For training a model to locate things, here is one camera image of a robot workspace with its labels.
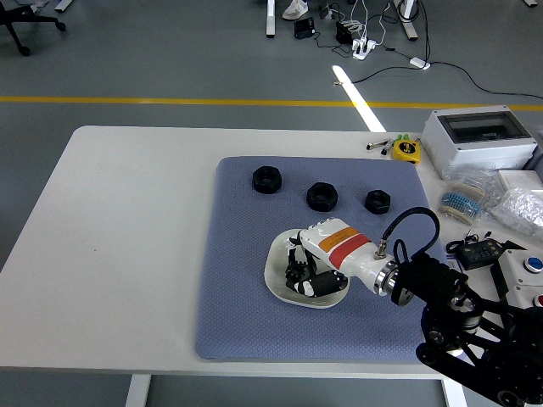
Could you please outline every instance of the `white shoe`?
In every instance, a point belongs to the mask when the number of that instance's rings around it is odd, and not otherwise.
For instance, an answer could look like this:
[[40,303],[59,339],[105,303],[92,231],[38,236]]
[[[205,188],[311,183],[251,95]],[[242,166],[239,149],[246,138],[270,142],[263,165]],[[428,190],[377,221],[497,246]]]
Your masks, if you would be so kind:
[[303,0],[292,0],[288,8],[283,13],[283,18],[286,20],[297,20],[302,15],[307,13],[307,3]]

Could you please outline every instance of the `yellow tape measure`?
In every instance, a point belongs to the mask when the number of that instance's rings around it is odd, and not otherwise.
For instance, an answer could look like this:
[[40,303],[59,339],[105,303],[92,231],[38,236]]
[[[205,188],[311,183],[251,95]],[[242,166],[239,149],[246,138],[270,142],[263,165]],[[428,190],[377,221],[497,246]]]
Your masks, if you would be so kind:
[[392,158],[418,164],[421,161],[421,142],[409,140],[409,136],[400,134],[392,147]]

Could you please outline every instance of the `white electrical box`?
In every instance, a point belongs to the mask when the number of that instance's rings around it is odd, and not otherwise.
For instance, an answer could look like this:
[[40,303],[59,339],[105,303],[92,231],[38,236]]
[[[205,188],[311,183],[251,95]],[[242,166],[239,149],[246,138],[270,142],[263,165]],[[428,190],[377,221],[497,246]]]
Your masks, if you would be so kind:
[[421,143],[444,179],[461,168],[521,170],[537,146],[507,106],[434,110]]

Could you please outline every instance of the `office chair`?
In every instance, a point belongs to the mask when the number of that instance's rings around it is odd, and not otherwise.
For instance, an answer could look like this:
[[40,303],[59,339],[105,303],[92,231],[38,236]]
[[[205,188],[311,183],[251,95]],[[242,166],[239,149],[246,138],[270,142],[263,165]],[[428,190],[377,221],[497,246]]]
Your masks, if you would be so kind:
[[58,19],[54,17],[42,17],[40,15],[34,15],[30,5],[14,8],[12,10],[6,10],[0,2],[0,25],[6,25],[8,27],[11,36],[14,38],[19,48],[19,52],[25,55],[26,57],[31,54],[31,50],[28,47],[24,47],[20,43],[17,34],[12,26],[12,23],[19,22],[49,22],[54,23],[56,27],[61,31],[66,31],[66,24],[61,23]]

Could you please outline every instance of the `white bowl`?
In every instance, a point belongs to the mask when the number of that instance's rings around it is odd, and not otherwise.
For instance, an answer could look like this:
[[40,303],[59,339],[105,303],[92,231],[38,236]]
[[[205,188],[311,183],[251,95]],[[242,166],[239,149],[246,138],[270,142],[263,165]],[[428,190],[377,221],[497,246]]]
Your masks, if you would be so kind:
[[[284,231],[273,240],[266,261],[266,267],[264,268],[264,280],[271,293],[285,303],[310,308],[330,308],[345,298],[345,295],[349,291],[350,279],[348,279],[347,287],[344,290],[317,298],[306,297],[286,286],[287,278],[285,270],[288,266],[288,240],[300,230],[291,229]],[[307,261],[303,250],[296,250],[296,259],[298,261]],[[317,274],[330,270],[330,267],[322,260],[315,258],[315,262]]]

